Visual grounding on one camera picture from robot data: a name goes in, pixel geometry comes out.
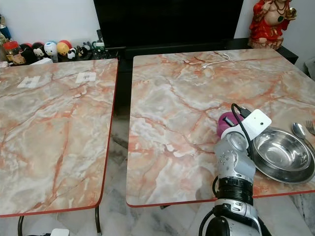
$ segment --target cable connector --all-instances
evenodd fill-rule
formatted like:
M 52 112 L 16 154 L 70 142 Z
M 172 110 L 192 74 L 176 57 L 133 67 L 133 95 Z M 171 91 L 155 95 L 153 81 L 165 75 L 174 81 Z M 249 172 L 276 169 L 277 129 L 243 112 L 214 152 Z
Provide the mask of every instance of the cable connector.
M 248 117 L 251 113 L 248 109 L 243 108 L 243 107 L 240 107 L 238 110 L 240 111 L 240 114 L 244 119 Z

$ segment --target marble tabletop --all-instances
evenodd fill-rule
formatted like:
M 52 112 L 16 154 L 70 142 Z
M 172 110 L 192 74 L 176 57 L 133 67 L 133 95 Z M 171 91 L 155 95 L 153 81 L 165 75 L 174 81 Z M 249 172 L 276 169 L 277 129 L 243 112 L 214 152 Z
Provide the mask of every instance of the marble tabletop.
M 0 217 L 101 200 L 118 62 L 0 69 Z
M 223 61 L 226 53 L 231 60 Z M 217 120 L 235 102 L 272 126 L 315 120 L 315 82 L 272 49 L 137 56 L 133 61 L 126 201 L 132 207 L 214 201 Z M 315 145 L 315 137 L 307 138 Z M 259 171 L 254 197 L 315 192 Z

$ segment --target stainless steel bowl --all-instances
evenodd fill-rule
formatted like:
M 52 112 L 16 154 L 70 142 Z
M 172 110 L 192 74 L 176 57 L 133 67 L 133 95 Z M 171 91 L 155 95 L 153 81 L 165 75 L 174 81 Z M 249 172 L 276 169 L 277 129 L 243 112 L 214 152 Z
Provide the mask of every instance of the stainless steel bowl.
M 254 139 L 253 145 L 265 164 L 273 169 L 301 171 L 311 162 L 305 143 L 285 130 L 268 127 Z
M 268 127 L 268 129 L 280 130 L 273 127 Z M 315 176 L 315 153 L 313 152 L 313 148 L 305 144 L 303 140 L 299 141 L 301 141 L 307 148 L 310 159 L 310 164 L 307 168 L 300 171 L 285 171 L 282 169 L 277 169 L 273 165 L 270 165 L 270 163 L 268 163 L 264 158 L 262 158 L 262 156 L 260 156 L 257 152 L 257 149 L 254 148 L 253 161 L 257 169 L 263 172 L 266 176 L 282 183 L 302 184 L 310 181 Z

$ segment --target fork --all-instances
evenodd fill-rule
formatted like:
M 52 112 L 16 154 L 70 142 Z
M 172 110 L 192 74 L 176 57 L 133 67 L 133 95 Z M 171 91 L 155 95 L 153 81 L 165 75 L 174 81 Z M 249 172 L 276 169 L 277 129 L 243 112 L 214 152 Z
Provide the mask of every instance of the fork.
M 306 128 L 311 134 L 315 135 L 314 125 L 313 125 L 313 122 L 311 120 L 306 121 Z

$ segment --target red statue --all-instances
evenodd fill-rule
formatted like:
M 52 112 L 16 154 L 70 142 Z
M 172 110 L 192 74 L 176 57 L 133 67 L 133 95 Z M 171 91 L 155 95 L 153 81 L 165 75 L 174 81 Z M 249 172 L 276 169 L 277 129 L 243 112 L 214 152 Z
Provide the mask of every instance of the red statue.
M 296 10 L 290 8 L 292 0 L 260 0 L 253 8 L 249 46 L 278 49 L 284 40 L 282 30 L 295 20 Z

